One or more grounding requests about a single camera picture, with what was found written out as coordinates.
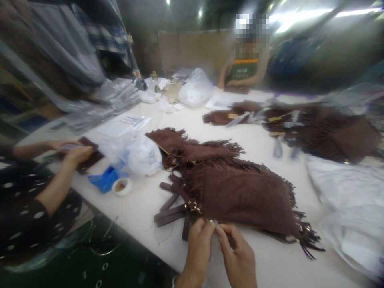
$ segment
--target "green floor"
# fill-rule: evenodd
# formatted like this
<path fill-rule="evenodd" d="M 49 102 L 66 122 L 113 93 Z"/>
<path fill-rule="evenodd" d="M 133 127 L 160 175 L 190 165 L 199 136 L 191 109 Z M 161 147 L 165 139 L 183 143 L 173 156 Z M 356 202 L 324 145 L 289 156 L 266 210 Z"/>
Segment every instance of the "green floor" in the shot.
<path fill-rule="evenodd" d="M 90 225 L 79 234 L 85 235 Z M 161 287 L 170 288 L 176 273 L 130 236 L 105 256 L 76 246 L 63 251 L 45 267 L 25 273 L 0 270 L 0 287 Z"/>

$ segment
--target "green apron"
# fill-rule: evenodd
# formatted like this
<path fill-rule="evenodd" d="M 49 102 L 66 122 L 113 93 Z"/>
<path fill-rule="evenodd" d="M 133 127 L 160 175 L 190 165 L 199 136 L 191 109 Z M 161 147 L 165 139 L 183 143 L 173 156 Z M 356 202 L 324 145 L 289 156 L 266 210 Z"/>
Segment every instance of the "green apron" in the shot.
<path fill-rule="evenodd" d="M 258 58 L 236 59 L 228 72 L 225 84 L 231 80 L 243 80 L 256 75 Z"/>

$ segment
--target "cardboard wall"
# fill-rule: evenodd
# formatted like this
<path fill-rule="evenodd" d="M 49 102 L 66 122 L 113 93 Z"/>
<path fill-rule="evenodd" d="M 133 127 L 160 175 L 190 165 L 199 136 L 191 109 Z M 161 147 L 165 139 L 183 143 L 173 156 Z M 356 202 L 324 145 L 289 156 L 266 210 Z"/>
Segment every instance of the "cardboard wall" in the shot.
<path fill-rule="evenodd" d="M 217 79 L 220 70 L 235 47 L 232 31 L 161 32 L 164 66 L 168 69 L 201 67 Z"/>

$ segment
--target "polka dot shirt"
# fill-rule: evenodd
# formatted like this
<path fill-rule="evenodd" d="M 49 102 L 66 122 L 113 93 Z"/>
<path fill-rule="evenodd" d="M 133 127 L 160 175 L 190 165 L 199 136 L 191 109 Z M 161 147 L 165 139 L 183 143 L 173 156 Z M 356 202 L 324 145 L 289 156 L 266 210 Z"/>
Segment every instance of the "polka dot shirt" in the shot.
<path fill-rule="evenodd" d="M 0 263 L 38 254 L 59 242 L 80 214 L 81 197 L 68 193 L 52 217 L 35 197 L 54 175 L 37 173 L 35 162 L 19 162 L 0 148 Z"/>

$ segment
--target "gold tag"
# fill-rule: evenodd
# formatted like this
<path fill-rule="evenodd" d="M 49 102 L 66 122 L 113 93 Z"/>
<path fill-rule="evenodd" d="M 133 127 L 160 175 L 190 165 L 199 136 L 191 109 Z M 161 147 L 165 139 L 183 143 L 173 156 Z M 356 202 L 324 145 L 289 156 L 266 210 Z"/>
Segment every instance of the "gold tag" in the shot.
<path fill-rule="evenodd" d="M 272 117 L 272 118 L 269 118 L 268 119 L 268 122 L 274 122 L 274 121 L 277 121 L 277 120 L 280 120 L 281 117 Z"/>
<path fill-rule="evenodd" d="M 236 118 L 238 118 L 238 114 L 232 114 L 232 113 L 230 113 L 230 114 L 228 114 L 228 118 L 229 118 L 229 119 L 236 119 Z"/>
<path fill-rule="evenodd" d="M 280 136 L 285 135 L 285 132 L 270 132 L 269 136 Z"/>

